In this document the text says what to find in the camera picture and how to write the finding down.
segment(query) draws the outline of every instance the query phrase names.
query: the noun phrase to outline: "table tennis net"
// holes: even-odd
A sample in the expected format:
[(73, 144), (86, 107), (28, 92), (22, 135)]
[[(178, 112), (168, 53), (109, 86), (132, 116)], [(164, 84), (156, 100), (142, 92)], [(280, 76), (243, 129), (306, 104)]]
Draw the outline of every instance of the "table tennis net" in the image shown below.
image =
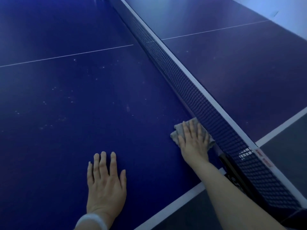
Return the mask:
[(230, 155), (242, 173), (250, 180), (268, 205), (276, 208), (301, 208), (290, 191), (275, 177), (262, 161), (250, 150), (229, 123), (213, 107), (202, 92), (191, 82), (170, 55), (155, 40), (148, 26), (125, 3), (109, 0), (141, 47), (163, 73), (173, 89), (215, 139), (221, 150)]

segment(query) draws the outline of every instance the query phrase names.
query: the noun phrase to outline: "table tennis table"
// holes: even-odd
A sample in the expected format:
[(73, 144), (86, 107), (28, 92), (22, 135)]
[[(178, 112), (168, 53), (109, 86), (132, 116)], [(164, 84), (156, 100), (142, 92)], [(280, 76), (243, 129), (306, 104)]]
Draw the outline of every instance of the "table tennis table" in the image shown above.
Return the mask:
[(127, 170), (112, 229), (152, 229), (204, 190), (169, 136), (194, 116), (306, 216), (304, 39), (233, 0), (0, 0), (0, 28), (1, 229), (73, 229), (101, 151)]

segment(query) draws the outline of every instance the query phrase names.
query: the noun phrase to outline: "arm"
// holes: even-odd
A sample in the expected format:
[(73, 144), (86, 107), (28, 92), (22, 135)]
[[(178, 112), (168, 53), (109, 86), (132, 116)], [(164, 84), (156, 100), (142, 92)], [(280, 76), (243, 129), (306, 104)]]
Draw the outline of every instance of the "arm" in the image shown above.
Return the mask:
[(88, 199), (87, 214), (94, 214), (92, 219), (80, 220), (75, 230), (105, 230), (110, 229), (115, 218), (124, 207), (126, 200), (126, 171), (118, 178), (116, 154), (111, 153), (110, 174), (106, 167), (106, 152), (94, 155), (94, 167), (87, 167)]
[(224, 230), (285, 230), (280, 223), (235, 187), (209, 162), (207, 154), (209, 135), (206, 133), (204, 141), (201, 125), (198, 124), (198, 134), (194, 130), (194, 124), (190, 124), (189, 130), (183, 122), (183, 128), (186, 142), (179, 136), (182, 156), (204, 183), (222, 228)]

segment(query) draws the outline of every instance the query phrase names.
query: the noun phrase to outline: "white center line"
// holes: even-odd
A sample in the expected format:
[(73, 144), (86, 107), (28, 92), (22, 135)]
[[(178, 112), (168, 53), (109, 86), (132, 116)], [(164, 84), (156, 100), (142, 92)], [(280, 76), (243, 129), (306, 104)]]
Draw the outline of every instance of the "white center line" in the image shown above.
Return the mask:
[[(111, 48), (106, 48), (106, 49), (101, 49), (101, 50), (96, 50), (96, 51), (105, 51), (105, 50), (110, 50), (110, 49), (115, 49), (115, 48), (121, 48), (121, 47), (128, 47), (128, 46), (133, 46), (133, 44), (125, 45), (125, 46), (120, 46), (120, 47), (111, 47)], [(82, 52), (82, 53), (77, 53), (77, 54), (71, 54), (71, 55), (65, 55), (65, 56), (57, 56), (57, 57), (52, 57), (52, 58), (47, 58), (47, 59), (41, 59), (41, 60), (32, 60), (32, 61), (21, 62), (21, 63), (16, 63), (16, 64), (2, 65), (2, 66), (0, 66), (0, 68), (2, 68), (2, 67), (7, 67), (7, 66), (18, 65), (18, 64), (26, 64), (26, 63), (32, 63), (32, 62), (37, 62), (37, 61), (43, 61), (43, 60), (51, 60), (51, 59), (56, 59), (56, 58), (61, 58), (61, 57), (67, 57), (67, 56), (73, 56), (73, 55), (81, 55), (81, 54), (86, 54), (86, 53), (91, 53), (91, 52), (96, 52), (96, 51), (87, 51), (87, 52)]]
[(225, 27), (225, 28), (215, 29), (215, 30), (210, 30), (210, 31), (203, 31), (203, 32), (198, 32), (198, 33), (194, 33), (194, 34), (186, 34), (186, 35), (176, 36), (176, 37), (172, 37), (172, 38), (179, 38), (179, 37), (184, 37), (184, 36), (189, 36), (189, 35), (197, 35), (197, 34), (202, 34), (202, 33), (211, 32), (211, 31), (219, 31), (219, 30), (224, 30), (224, 29), (229, 29), (229, 28), (234, 28), (234, 27), (241, 27), (241, 26), (246, 26), (246, 25), (251, 25), (251, 24), (256, 24), (256, 23), (264, 23), (264, 22), (267, 22), (267, 21), (269, 21), (269, 20), (264, 20), (264, 21), (255, 22), (255, 23), (246, 23), (246, 24), (242, 24), (242, 25), (237, 25), (237, 26), (233, 26), (233, 27)]

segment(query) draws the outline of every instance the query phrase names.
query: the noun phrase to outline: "white edge line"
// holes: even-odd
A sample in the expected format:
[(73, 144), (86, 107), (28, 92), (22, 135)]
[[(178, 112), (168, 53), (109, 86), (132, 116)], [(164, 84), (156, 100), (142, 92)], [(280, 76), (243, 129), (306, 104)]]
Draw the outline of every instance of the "white edge line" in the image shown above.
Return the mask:
[(190, 36), (190, 35), (197, 35), (197, 34), (202, 34), (202, 33), (207, 33), (207, 32), (212, 32), (212, 31), (219, 31), (219, 30), (224, 30), (224, 29), (229, 29), (229, 28), (234, 28), (234, 27), (241, 27), (241, 26), (247, 26), (247, 25), (252, 25), (252, 24), (256, 24), (256, 23), (263, 23), (263, 22), (267, 22), (267, 21), (269, 21), (269, 20), (264, 20), (264, 21), (254, 22), (254, 23), (246, 23), (246, 24), (242, 24), (242, 25), (237, 25), (237, 26), (233, 26), (233, 27), (225, 27), (225, 28), (220, 28), (220, 29), (216, 29), (216, 30), (203, 31), (203, 32), (198, 32), (198, 33), (194, 33), (194, 34), (186, 34), (186, 35), (176, 36), (176, 37), (172, 37), (172, 38), (180, 38), (180, 37), (185, 37), (185, 36)]
[(73, 55), (81, 55), (81, 54), (86, 54), (86, 53), (91, 53), (91, 52), (97, 52), (97, 51), (105, 51), (105, 50), (110, 50), (110, 49), (115, 49), (115, 48), (121, 48), (121, 47), (128, 47), (128, 46), (133, 46), (133, 44), (125, 45), (125, 46), (120, 46), (120, 47), (111, 47), (111, 48), (106, 48), (106, 49), (101, 49), (101, 50), (95, 50), (95, 51), (87, 51), (87, 52), (82, 52), (82, 53), (77, 53), (77, 54), (71, 54), (71, 55), (65, 55), (65, 56), (57, 56), (57, 57), (52, 57), (52, 58), (47, 58), (47, 59), (41, 59), (41, 60), (32, 60), (32, 61), (21, 62), (21, 63), (16, 63), (16, 64), (2, 65), (2, 66), (0, 66), (0, 68), (2, 68), (2, 67), (7, 67), (7, 66), (18, 65), (18, 64), (27, 64), (27, 63), (32, 63), (32, 62), (37, 62), (37, 61), (43, 61), (43, 60), (51, 60), (51, 59), (62, 58), (62, 57), (73, 56)]
[[(223, 168), (220, 168), (219, 171), (223, 175), (226, 174)], [(204, 190), (205, 190), (204, 184), (202, 182), (199, 183), (198, 185), (190, 189), (187, 193), (183, 194), (181, 197), (179, 197), (174, 202), (166, 206), (164, 209), (160, 210), (157, 214), (152, 216), (150, 219), (145, 221), (143, 224), (141, 224), (134, 230), (150, 230), (154, 228), (159, 223), (161, 223), (163, 220), (165, 220), (167, 217), (169, 217), (171, 214), (173, 214), (176, 210), (181, 208), (183, 205), (185, 205), (192, 198), (196, 197), (198, 194), (200, 194)]]
[(289, 118), (286, 122), (284, 122), (283, 124), (281, 124), (280, 126), (278, 126), (277, 128), (275, 128), (273, 131), (271, 131), (270, 133), (268, 133), (267, 135), (265, 135), (264, 137), (262, 137), (260, 140), (258, 140), (256, 142), (256, 145), (258, 147), (263, 146), (265, 143), (267, 143), (268, 141), (270, 141), (272, 138), (274, 138), (275, 136), (277, 136), (280, 132), (282, 132), (283, 130), (285, 130), (287, 127), (289, 127), (291, 124), (293, 124), (294, 122), (296, 122), (297, 120), (299, 120), (302, 116), (304, 116), (307, 113), (307, 107), (305, 107), (304, 109), (302, 109), (300, 112), (298, 112), (296, 115), (292, 116), (291, 118)]
[[(244, 140), (244, 142), (255, 153), (258, 149), (257, 145), (246, 135), (246, 133), (239, 127), (239, 125), (224, 111), (224, 109), (215, 101), (215, 99), (205, 90), (205, 88), (195, 79), (195, 77), (186, 69), (186, 67), (175, 57), (175, 55), (167, 48), (166, 45), (156, 36), (156, 34), (147, 26), (147, 24), (138, 16), (138, 14), (128, 5), (125, 0), (121, 0), (124, 5), (131, 11), (135, 18), (143, 25), (143, 27), (151, 34), (156, 42), (163, 48), (163, 50), (171, 57), (171, 59), (179, 66), (179, 68), (186, 74), (190, 81), (199, 89), (199, 91), (206, 97), (206, 99), (217, 109), (221, 116), (229, 123), (229, 125), (236, 131), (236, 133)], [(302, 207), (307, 207), (307, 199), (299, 192), (299, 190), (282, 174), (282, 172), (267, 166), (268, 169), (282, 182), (282, 184), (293, 194), (293, 196), (300, 202)]]

